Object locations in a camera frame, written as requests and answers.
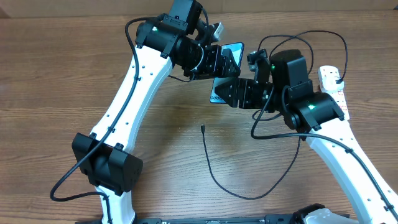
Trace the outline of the blue Galaxy smartphone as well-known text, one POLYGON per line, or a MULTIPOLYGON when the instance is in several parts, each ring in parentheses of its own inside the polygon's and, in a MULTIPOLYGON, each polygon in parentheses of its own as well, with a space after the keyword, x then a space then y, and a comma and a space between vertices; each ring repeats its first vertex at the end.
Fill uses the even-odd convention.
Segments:
POLYGON ((229 81, 233 81, 235 78, 240 76, 243 51, 244 44, 242 42, 235 42, 221 46, 222 62, 221 67, 218 70, 219 74, 217 74, 213 80, 210 103, 228 104, 228 102, 216 93, 216 87, 229 81))

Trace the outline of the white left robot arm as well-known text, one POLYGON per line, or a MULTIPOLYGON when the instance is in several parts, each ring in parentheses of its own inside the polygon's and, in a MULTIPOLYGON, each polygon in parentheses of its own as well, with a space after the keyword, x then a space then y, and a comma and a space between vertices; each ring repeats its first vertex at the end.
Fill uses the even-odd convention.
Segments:
POLYGON ((175 1, 169 13, 136 19, 133 56, 111 105, 89 135, 77 134, 72 150, 101 199, 101 223, 133 223, 132 189, 143 162, 132 155, 137 132, 174 66, 186 82, 236 77, 244 45, 219 45, 222 23, 210 24, 197 1, 175 1))

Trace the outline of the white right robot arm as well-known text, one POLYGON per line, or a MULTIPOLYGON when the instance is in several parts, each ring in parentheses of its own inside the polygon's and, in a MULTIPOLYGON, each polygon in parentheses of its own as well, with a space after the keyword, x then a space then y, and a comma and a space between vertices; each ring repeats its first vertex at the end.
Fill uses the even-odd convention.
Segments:
POLYGON ((314 91, 304 56, 297 49, 268 58, 248 55, 254 79, 234 78, 213 87, 233 108, 278 111, 292 133, 328 166, 348 197, 359 223, 397 223, 397 194, 357 142, 343 110, 331 95, 314 91))

